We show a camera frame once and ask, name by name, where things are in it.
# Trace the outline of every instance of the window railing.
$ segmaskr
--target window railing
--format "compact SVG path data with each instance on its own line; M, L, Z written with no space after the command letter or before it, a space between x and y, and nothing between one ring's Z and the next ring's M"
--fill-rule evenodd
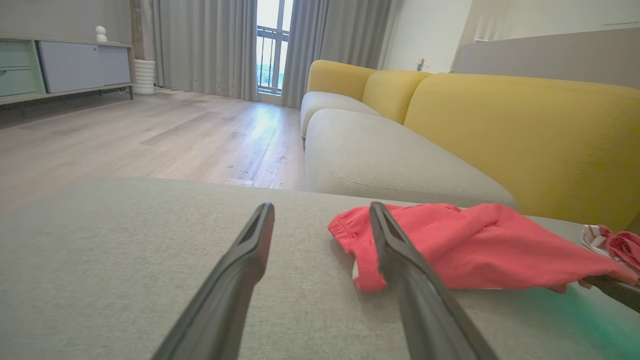
M282 93L288 45L288 31L258 26L256 73L260 92Z

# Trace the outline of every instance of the white figurine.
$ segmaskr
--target white figurine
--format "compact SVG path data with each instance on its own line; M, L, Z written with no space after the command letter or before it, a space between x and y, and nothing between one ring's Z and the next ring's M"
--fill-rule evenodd
M95 27L95 39L99 42L107 42L107 30L102 26L98 25Z

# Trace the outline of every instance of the wooden floor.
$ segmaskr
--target wooden floor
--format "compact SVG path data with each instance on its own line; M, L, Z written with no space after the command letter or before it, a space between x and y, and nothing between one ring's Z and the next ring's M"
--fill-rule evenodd
M160 89L0 110L0 213L76 181L149 176L300 190L300 111Z

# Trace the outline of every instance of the curtain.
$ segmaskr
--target curtain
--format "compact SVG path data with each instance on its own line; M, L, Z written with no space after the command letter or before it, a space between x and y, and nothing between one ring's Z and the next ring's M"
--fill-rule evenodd
M282 104L299 108L309 67L331 60L375 69L391 0L296 0L291 16Z
M157 84L254 101L257 0L154 0Z

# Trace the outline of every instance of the window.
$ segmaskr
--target window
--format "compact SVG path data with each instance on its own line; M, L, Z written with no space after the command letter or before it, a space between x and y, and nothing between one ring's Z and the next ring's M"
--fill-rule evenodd
M258 90L280 95L291 27L293 0L258 0Z

